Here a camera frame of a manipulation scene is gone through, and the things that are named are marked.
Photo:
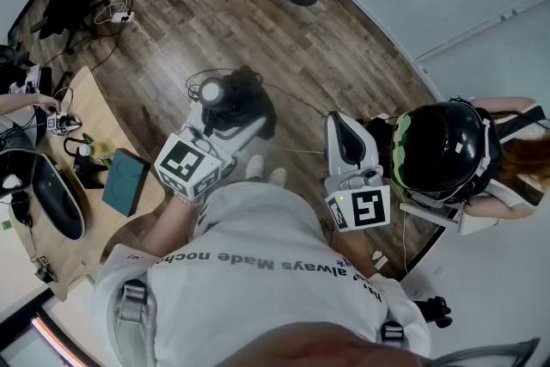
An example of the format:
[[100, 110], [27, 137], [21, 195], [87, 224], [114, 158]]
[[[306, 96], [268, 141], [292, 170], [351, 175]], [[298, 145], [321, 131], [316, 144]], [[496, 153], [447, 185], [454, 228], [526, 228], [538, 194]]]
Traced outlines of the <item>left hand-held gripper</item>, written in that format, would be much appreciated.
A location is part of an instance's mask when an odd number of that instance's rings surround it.
[[203, 106], [193, 101], [185, 124], [163, 145], [155, 170], [163, 184], [187, 199], [198, 199], [222, 179], [223, 171], [235, 156], [260, 132], [267, 117], [228, 130], [214, 130], [214, 142], [203, 133]]

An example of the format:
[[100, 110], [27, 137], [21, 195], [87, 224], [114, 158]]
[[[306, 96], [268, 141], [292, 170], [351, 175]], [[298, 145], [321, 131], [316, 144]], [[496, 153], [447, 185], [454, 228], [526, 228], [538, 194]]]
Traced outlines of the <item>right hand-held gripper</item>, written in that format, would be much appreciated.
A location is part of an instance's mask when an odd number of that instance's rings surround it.
[[325, 147], [330, 175], [323, 182], [325, 201], [338, 231], [388, 225], [390, 186], [384, 184], [373, 136], [356, 120], [330, 112]]

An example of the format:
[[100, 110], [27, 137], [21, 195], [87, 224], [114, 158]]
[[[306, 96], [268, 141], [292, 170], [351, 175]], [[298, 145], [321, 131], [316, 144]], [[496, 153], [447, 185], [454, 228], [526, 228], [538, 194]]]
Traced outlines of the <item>person's right forearm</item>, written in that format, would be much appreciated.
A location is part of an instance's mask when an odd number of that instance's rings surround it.
[[377, 273], [368, 249], [367, 236], [362, 230], [339, 232], [332, 235], [331, 248], [345, 257], [364, 277]]

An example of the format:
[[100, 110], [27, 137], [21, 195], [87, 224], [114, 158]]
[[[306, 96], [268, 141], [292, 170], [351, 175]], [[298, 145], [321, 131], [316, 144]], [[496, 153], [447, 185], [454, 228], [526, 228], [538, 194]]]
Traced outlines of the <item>person's left forearm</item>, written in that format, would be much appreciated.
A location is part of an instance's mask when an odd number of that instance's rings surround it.
[[183, 247], [193, 233], [200, 205], [173, 196], [141, 241], [141, 250], [158, 258]]

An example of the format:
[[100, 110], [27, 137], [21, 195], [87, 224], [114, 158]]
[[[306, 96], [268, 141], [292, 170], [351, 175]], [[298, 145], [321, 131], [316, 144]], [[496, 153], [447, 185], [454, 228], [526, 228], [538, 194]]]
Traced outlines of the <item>person's left white shoe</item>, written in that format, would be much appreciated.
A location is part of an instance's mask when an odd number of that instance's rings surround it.
[[262, 180], [264, 177], [264, 158], [262, 155], [254, 155], [248, 161], [245, 172], [246, 180]]

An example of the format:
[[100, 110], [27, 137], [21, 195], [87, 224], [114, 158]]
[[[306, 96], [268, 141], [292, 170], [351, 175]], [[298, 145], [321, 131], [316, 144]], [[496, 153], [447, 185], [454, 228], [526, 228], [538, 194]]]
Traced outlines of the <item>black glossy helmet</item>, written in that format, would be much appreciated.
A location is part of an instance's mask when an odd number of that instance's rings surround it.
[[389, 172], [412, 199], [440, 207], [483, 193], [501, 157], [491, 114], [453, 99], [418, 107], [397, 118]]

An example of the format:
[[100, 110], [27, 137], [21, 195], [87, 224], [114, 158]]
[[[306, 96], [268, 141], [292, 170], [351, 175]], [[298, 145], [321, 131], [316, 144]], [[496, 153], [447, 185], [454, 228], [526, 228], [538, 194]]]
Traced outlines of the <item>teal box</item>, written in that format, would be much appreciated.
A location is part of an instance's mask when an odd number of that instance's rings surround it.
[[125, 217], [135, 214], [150, 163], [127, 149], [116, 149], [102, 201]]

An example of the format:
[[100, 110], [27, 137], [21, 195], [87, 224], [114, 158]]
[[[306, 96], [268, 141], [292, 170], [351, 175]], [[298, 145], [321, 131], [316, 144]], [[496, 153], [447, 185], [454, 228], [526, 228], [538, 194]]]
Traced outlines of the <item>yellow green bottle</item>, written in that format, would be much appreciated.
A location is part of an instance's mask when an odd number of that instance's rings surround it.
[[115, 147], [107, 142], [92, 142], [82, 144], [78, 152], [81, 156], [88, 156], [96, 161], [111, 160], [115, 153]]

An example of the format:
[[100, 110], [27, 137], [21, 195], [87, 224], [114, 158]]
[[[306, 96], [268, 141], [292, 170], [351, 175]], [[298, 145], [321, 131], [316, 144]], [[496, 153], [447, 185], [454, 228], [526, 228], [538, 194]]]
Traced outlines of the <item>black clamp stand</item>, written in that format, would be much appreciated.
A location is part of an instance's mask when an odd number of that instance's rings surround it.
[[72, 169], [82, 186], [87, 190], [102, 189], [104, 184], [96, 176], [108, 171], [108, 167], [94, 159], [93, 145], [84, 139], [66, 138], [63, 146], [64, 152], [74, 159]]

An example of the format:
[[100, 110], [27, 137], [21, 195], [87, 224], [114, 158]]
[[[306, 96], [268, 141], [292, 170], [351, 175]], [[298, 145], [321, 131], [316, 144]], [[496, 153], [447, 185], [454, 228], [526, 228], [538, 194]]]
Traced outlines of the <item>white printed T-shirt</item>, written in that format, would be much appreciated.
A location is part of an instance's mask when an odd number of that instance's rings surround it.
[[216, 367], [274, 328], [328, 322], [428, 359], [429, 328], [400, 284], [364, 277], [331, 244], [286, 189], [217, 189], [173, 253], [114, 247], [95, 282], [101, 344], [117, 367]]

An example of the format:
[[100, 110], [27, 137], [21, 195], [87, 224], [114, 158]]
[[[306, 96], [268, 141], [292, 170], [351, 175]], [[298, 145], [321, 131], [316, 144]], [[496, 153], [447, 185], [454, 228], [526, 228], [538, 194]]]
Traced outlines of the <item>black caster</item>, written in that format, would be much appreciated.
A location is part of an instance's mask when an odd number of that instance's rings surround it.
[[433, 297], [425, 301], [414, 301], [427, 323], [435, 323], [438, 328], [449, 327], [453, 319], [451, 309], [443, 297]]

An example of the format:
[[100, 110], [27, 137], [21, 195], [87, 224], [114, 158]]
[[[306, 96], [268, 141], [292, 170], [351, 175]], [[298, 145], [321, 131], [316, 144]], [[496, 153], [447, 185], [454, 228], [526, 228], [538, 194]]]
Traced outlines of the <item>person's chin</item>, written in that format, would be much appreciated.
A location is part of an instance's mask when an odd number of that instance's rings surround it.
[[263, 333], [216, 367], [427, 367], [428, 359], [363, 339], [328, 322], [294, 323]]

